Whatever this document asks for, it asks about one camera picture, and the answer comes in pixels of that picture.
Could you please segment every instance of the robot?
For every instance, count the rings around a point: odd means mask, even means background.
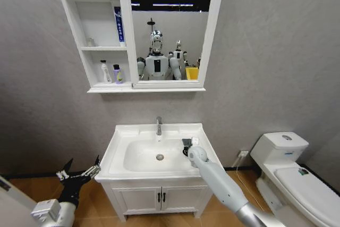
[[[40,227],[71,227],[74,221],[74,211],[79,204],[79,193],[83,184],[93,179],[100,171],[99,156],[94,166],[79,175],[69,175],[73,159],[67,162],[56,174],[64,189],[58,200],[40,201],[31,212]]]
[[[182,80],[178,60],[173,56],[166,57],[160,52],[163,45],[163,35],[159,30],[154,30],[151,33],[150,42],[151,53],[149,56],[146,59],[142,57],[137,59],[139,79],[143,78],[144,69],[146,68],[149,76],[148,80],[166,80],[170,67],[175,80]]]
[[[186,79],[185,67],[189,66],[186,59],[186,52],[182,51],[182,43],[180,40],[176,42],[176,50],[169,53],[170,57],[175,57],[180,65],[182,79]]]
[[[247,227],[285,227],[273,215],[258,210],[244,196],[241,188],[216,163],[210,162],[207,152],[198,145],[184,146],[183,154],[193,167],[200,170],[202,178],[218,200],[229,208]]]

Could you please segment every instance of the chrome faucet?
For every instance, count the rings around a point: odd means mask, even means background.
[[[162,135],[162,133],[161,133],[162,132],[162,127],[161,127],[162,124],[163,124],[162,123],[162,117],[160,117],[160,116],[156,117],[156,125],[157,125],[156,134],[158,136]]]

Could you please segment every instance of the mirror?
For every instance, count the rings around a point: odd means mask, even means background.
[[[131,0],[139,80],[197,80],[210,0]]]

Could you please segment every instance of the vanity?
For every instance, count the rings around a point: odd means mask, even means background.
[[[182,139],[192,137],[222,167],[201,123],[116,126],[95,179],[121,221],[135,214],[200,217],[213,193],[182,152]]]

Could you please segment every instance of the sink countertop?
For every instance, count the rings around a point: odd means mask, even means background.
[[[221,163],[201,123],[162,124],[162,135],[156,135],[155,124],[117,125],[101,161],[98,182],[131,179],[200,178],[182,153],[182,138],[199,138],[199,146],[210,161]],[[156,159],[163,154],[164,159]]]

